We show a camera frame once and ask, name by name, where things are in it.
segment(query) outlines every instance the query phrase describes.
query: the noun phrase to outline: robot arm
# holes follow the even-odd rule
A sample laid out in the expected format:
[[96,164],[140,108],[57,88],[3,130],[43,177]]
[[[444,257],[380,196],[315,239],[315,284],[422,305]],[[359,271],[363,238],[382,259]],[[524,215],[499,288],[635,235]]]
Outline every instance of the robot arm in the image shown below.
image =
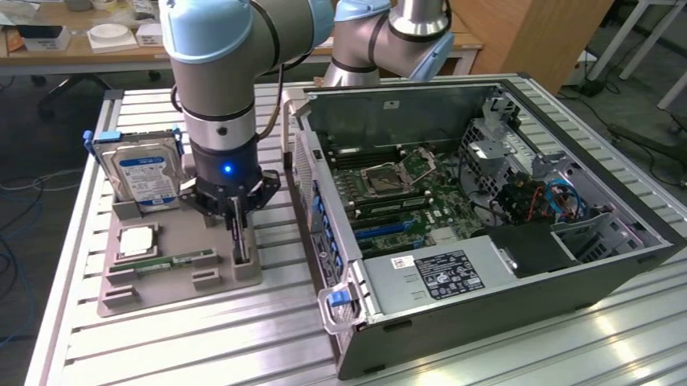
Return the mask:
[[439,72],[454,46],[444,0],[340,0],[324,85],[379,83],[379,68],[415,81]]
[[[179,87],[195,176],[187,203],[205,216],[243,217],[279,190],[257,163],[256,77],[319,45],[331,0],[164,0],[164,47]],[[232,202],[239,197],[240,210]]]

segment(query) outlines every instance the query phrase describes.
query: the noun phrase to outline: power supply label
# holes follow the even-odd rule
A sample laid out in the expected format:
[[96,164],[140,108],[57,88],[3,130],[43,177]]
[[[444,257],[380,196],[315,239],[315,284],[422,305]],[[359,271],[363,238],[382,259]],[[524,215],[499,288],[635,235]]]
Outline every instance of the power supply label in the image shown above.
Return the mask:
[[427,291],[435,300],[484,288],[484,283],[463,251],[415,259],[415,267],[420,271]]

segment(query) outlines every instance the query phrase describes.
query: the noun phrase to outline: motherboard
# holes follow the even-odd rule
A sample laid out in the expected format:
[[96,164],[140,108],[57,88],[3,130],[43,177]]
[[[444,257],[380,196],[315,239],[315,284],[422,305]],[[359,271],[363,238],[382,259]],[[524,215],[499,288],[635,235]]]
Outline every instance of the motherboard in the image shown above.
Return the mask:
[[376,165],[384,157],[359,152],[359,167],[351,168],[342,167],[346,159],[334,159],[334,182],[363,258],[468,239],[484,228],[444,154],[422,146],[396,152],[388,154],[396,162]]

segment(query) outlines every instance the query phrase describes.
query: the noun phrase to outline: slotted metal table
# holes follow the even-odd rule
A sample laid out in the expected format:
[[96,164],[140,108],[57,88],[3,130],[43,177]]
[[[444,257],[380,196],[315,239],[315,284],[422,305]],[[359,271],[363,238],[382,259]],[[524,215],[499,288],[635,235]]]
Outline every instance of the slotted metal table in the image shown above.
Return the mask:
[[[520,76],[498,78],[514,82],[630,190],[687,235],[684,206],[551,94]],[[272,113],[276,92],[273,84],[256,86],[260,129]],[[171,129],[173,125],[184,128],[168,90],[107,95],[99,130],[131,133]],[[280,131],[279,125],[260,142],[267,169],[283,170]],[[526,117],[522,131],[542,151],[556,151],[554,139]],[[260,285],[100,318],[96,298],[111,206],[112,187],[89,159],[25,381],[29,386],[611,385],[687,380],[684,256],[638,276],[588,309],[343,382],[336,378],[332,348],[322,328],[285,181],[269,205],[255,213],[264,270]]]

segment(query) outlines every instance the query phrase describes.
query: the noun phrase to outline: red cable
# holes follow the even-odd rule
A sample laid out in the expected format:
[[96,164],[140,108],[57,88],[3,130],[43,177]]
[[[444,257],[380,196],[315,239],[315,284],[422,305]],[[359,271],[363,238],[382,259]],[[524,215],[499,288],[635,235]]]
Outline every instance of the red cable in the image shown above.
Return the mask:
[[532,204],[530,205],[530,215],[527,215],[527,221],[532,218],[532,212],[535,211],[535,202],[536,202],[536,194],[542,190],[542,187],[538,187],[535,190],[535,194],[532,195]]

